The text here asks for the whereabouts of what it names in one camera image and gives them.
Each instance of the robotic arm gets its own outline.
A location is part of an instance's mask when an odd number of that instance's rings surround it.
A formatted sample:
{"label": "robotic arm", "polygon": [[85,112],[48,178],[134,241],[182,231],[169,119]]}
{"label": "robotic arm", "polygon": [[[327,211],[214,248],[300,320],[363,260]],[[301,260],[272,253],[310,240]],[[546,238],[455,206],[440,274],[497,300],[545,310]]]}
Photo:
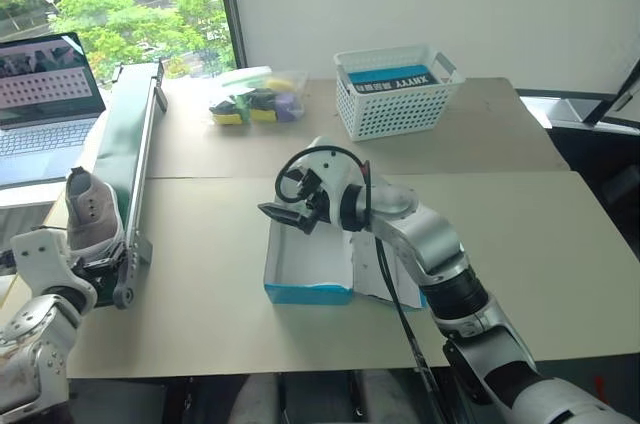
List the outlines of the robotic arm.
{"label": "robotic arm", "polygon": [[[361,168],[364,185],[360,177],[351,177],[349,157]],[[296,195],[283,193],[285,179],[297,181]],[[259,207],[307,234],[324,221],[389,243],[424,293],[460,384],[473,401],[494,403],[506,422],[634,422],[578,387],[538,374],[526,345],[473,272],[451,224],[412,190],[370,180],[368,163],[317,138],[278,175],[279,202]]]}
{"label": "robotic arm", "polygon": [[126,269],[121,244],[100,260],[74,260],[66,233],[38,229],[11,239],[18,274],[30,299],[0,327],[0,424],[72,422],[66,363],[82,319],[98,291]]}

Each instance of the basket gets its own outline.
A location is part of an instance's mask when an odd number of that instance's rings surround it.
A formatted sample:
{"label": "basket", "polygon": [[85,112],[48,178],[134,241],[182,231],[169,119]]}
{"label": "basket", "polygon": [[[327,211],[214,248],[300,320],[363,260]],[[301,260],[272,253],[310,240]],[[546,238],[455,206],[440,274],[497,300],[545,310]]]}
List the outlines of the basket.
{"label": "basket", "polygon": [[[433,128],[464,78],[445,57],[427,45],[336,54],[338,112],[352,141]],[[438,84],[361,94],[348,74],[422,64]]]}

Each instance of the cardboard table surface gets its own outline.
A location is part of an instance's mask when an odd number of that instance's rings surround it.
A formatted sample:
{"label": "cardboard table surface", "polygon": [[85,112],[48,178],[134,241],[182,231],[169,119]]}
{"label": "cardboard table surface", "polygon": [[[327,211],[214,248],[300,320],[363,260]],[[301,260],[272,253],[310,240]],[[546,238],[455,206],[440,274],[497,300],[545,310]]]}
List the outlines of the cardboard table surface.
{"label": "cardboard table surface", "polygon": [[163,85],[169,112],[154,129],[148,177],[271,177],[320,135],[381,174],[569,170],[506,79],[468,79],[429,131],[356,143],[338,115],[333,80],[309,81],[300,121],[247,126],[212,122],[208,86]]}
{"label": "cardboard table surface", "polygon": [[[471,263],[536,359],[638,352],[640,266],[572,172],[388,176],[457,228]],[[70,377],[145,377],[412,366],[393,308],[275,306],[262,288],[272,178],[154,179],[144,232],[153,264],[134,307],[83,322]],[[64,224],[54,208],[50,223]],[[0,322],[28,298],[18,279]],[[427,311],[409,314],[444,365]]]}

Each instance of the laptop keyboard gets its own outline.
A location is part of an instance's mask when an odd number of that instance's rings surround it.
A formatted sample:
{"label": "laptop keyboard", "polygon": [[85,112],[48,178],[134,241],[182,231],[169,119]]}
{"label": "laptop keyboard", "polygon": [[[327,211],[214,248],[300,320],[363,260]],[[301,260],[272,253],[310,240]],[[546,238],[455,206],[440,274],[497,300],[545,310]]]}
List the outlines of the laptop keyboard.
{"label": "laptop keyboard", "polygon": [[82,145],[94,122],[7,131],[0,134],[0,156]]}

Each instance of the white wall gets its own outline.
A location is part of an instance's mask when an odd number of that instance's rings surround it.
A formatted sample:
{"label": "white wall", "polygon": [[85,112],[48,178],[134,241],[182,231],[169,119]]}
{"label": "white wall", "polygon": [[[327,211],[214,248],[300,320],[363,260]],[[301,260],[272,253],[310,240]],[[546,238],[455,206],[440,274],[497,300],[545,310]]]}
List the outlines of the white wall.
{"label": "white wall", "polygon": [[640,56],[640,0],[238,0],[250,65],[334,75],[333,54],[428,42],[466,76],[616,92]]}

